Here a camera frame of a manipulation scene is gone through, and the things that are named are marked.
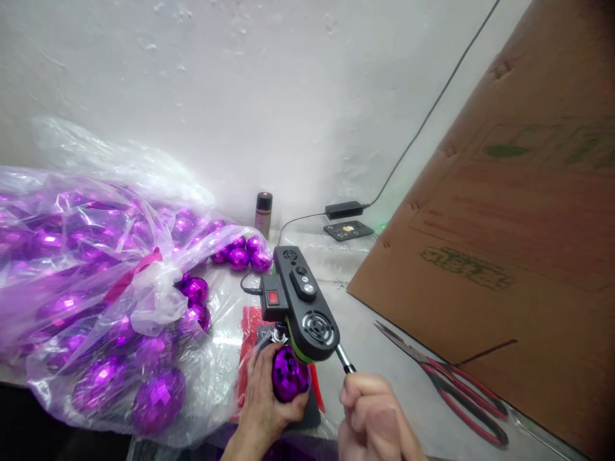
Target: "red scissor handle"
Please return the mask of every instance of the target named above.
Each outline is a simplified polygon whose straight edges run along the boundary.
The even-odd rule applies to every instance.
[[[453,410],[455,414],[459,416],[459,418],[464,423],[466,423],[466,425],[468,425],[474,432],[480,435],[483,439],[492,443],[496,447],[499,447],[499,448],[508,447],[508,436],[506,435],[506,433],[484,411],[482,411],[480,408],[474,405],[474,402],[472,402],[472,400],[467,398],[464,394],[459,392],[454,386],[450,385],[448,382],[442,379],[438,375],[438,372],[436,371],[436,369],[430,366],[429,364],[421,363],[421,368],[425,370],[425,372],[427,373],[427,376],[429,376],[434,386],[438,390],[438,393],[443,398],[443,400],[447,403],[450,409]],[[487,428],[491,432],[483,429],[481,426],[475,423],[472,418],[470,418],[467,414],[465,414],[463,410],[461,410],[461,408],[459,408],[455,404],[454,400],[451,397],[453,397],[461,405],[463,405],[463,407],[465,407],[466,410],[472,413],[481,423],[487,426]]]
[[[502,400],[500,400],[497,395],[495,395],[493,392],[483,386],[480,382],[476,381],[476,379],[472,378],[465,371],[462,371],[453,365],[436,362],[430,357],[427,357],[427,360],[429,360],[429,364],[433,368],[445,375],[460,391],[470,397],[480,408],[483,408],[484,410],[488,411],[496,418],[499,418],[503,421],[508,420],[508,410],[506,410],[506,407],[502,403]],[[462,380],[458,379],[456,375],[460,376],[461,378],[472,384],[474,387],[476,387],[480,392],[487,396],[489,400],[485,400],[481,395],[478,395],[476,392],[474,392],[474,390],[471,389],[470,386],[466,385]]]

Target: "spray can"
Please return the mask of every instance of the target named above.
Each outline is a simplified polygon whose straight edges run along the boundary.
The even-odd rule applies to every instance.
[[[256,217],[254,227],[269,240],[269,226],[271,224],[271,208],[274,204],[274,196],[269,192],[259,192],[256,195]]]

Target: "human hand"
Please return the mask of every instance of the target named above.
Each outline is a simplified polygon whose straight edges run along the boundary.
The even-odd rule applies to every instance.
[[[427,461],[390,384],[381,376],[346,375],[340,393],[342,461]]]
[[[275,397],[271,379],[274,355],[282,343],[273,343],[252,355],[248,362],[248,386],[239,427],[229,441],[223,460],[260,460],[290,423],[301,421],[308,392],[290,403]]]

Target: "scissor blade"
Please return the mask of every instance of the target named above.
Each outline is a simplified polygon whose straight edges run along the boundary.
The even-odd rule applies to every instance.
[[[391,335],[388,331],[380,327],[380,325],[376,325],[382,334],[384,334],[395,346],[399,347],[402,351],[406,352],[410,357],[412,357],[417,362],[425,362],[425,357],[418,350],[413,347],[408,346],[405,342],[401,341],[397,336]]]
[[[376,327],[378,327],[381,332],[387,332],[390,336],[396,338],[398,341],[401,341],[402,343],[404,342],[403,338],[401,338],[397,333],[395,333],[392,329],[387,327],[381,321],[376,320],[376,323],[374,323],[374,325],[376,325]]]

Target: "scissors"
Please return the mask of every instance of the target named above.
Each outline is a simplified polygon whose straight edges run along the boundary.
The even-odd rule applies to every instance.
[[[485,413],[485,411],[489,412],[491,415],[504,421],[508,419],[508,411],[502,403],[502,400],[500,400],[497,395],[476,381],[469,374],[461,371],[459,368],[444,362],[438,362],[430,357],[426,357],[412,346],[408,346],[401,337],[379,321],[376,321],[374,325],[397,347],[406,352],[410,357],[416,360],[419,365],[421,365],[421,368],[427,373],[427,376],[429,376],[431,382],[434,384],[438,394],[440,394],[450,409],[453,410],[464,423],[466,423],[483,439],[494,444],[495,446],[499,448],[508,447],[508,436],[506,433],[494,420],[489,417],[489,415]],[[460,380],[458,376],[472,384],[472,386],[476,387],[487,398],[483,398],[471,389],[467,384]],[[472,418],[463,412],[463,410],[455,404],[455,401],[451,397],[457,400],[491,432],[483,429],[483,427],[478,425]]]

